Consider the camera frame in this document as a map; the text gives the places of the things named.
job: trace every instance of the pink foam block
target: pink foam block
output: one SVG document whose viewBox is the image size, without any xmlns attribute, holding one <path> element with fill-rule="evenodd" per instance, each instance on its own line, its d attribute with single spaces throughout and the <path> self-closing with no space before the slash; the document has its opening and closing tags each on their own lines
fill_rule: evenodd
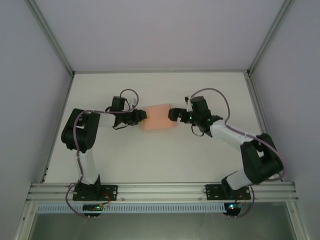
<svg viewBox="0 0 320 240">
<path fill-rule="evenodd" d="M 148 118 L 140 125 L 142 130 L 169 129 L 177 125 L 177 122 L 168 118 L 170 104 L 148 106 L 143 110 L 146 111 Z"/>
</svg>

